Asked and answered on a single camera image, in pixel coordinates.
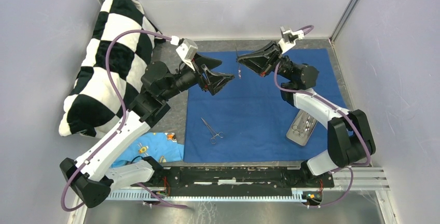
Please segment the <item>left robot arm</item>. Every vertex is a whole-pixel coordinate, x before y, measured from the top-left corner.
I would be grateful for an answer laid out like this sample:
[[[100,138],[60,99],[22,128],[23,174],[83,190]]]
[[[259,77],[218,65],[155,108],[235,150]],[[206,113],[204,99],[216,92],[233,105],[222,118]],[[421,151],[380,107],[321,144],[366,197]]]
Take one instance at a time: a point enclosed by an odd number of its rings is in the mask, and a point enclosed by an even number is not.
[[[76,159],[60,163],[66,180],[62,196],[71,188],[81,199],[81,206],[93,208],[111,192],[137,183],[157,186],[163,180],[161,166],[152,158],[113,169],[115,160],[141,135],[154,127],[170,110],[168,100],[198,85],[211,95],[231,80],[233,74],[215,72],[221,60],[196,54],[175,74],[164,62],[147,66],[141,78],[141,93],[133,100],[123,117],[92,148]]]

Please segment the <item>blue surgical drape cloth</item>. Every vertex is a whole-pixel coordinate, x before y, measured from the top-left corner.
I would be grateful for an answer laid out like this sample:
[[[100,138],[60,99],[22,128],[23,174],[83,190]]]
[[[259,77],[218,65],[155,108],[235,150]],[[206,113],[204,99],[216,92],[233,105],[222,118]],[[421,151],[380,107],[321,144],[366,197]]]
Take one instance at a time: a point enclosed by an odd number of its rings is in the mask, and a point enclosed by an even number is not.
[[[184,157],[187,163],[302,161],[327,149],[327,131],[318,124],[305,146],[286,138],[298,109],[281,98],[275,83],[283,77],[261,77],[241,66],[238,77],[236,52],[209,52],[208,57],[221,60],[218,72],[235,78],[216,95],[197,86],[188,91]],[[210,143],[211,133],[204,118],[224,138]]]

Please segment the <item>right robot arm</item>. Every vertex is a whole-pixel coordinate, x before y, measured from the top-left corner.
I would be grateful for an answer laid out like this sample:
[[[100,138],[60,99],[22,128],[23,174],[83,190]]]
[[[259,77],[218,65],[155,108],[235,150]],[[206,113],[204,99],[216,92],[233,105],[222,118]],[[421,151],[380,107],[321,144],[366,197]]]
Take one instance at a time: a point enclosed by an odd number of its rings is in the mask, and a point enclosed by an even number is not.
[[[351,166],[368,166],[376,151],[375,142],[366,114],[362,110],[350,111],[321,95],[315,87],[319,71],[308,64],[294,63],[285,53],[289,47],[271,41],[254,52],[239,55],[237,62],[262,77],[274,73],[288,79],[275,85],[282,99],[306,112],[327,130],[327,149],[301,164],[300,181],[312,187],[324,173],[335,173]]]

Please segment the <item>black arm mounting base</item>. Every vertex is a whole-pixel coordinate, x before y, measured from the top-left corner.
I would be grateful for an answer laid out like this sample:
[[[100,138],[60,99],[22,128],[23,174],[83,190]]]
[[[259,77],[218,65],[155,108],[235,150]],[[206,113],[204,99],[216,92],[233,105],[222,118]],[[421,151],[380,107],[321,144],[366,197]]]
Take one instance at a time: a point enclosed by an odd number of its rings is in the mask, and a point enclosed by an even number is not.
[[[334,187],[329,174],[308,176],[286,166],[171,166],[156,171],[146,186],[165,187],[171,197],[283,197],[292,189]]]

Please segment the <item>steel surgical scissors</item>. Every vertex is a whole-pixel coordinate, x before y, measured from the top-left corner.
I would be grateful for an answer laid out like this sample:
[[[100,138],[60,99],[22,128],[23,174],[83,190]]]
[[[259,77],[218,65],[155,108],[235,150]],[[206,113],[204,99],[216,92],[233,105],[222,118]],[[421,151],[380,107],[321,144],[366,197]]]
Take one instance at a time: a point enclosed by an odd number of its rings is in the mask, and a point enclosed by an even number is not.
[[[241,79],[242,78],[242,75],[241,75],[241,71],[242,70],[241,70],[241,64],[238,61],[239,54],[238,54],[237,46],[235,46],[235,51],[236,51],[236,63],[237,63],[237,66],[238,66],[238,77],[239,77],[239,79]]]

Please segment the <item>metal instrument tray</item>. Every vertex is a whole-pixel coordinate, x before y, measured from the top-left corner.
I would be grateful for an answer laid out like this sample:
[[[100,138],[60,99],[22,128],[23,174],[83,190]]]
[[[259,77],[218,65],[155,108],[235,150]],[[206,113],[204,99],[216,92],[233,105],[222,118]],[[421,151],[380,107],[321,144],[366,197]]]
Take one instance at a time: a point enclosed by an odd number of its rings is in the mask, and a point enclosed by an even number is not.
[[[317,120],[300,110],[286,133],[286,138],[300,146],[305,146],[315,129]]]

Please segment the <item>steel ring-handled hemostat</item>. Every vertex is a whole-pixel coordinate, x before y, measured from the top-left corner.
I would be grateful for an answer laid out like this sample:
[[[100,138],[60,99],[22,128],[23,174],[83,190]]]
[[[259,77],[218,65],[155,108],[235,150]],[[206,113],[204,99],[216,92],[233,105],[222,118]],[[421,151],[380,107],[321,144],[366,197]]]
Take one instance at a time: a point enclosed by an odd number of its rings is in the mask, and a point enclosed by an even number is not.
[[[205,126],[207,127],[207,129],[209,130],[209,132],[211,133],[212,137],[210,138],[210,143],[212,145],[215,145],[217,143],[217,138],[224,138],[224,134],[222,131],[220,132],[216,132],[208,123],[204,118],[201,118],[202,122],[205,124]]]

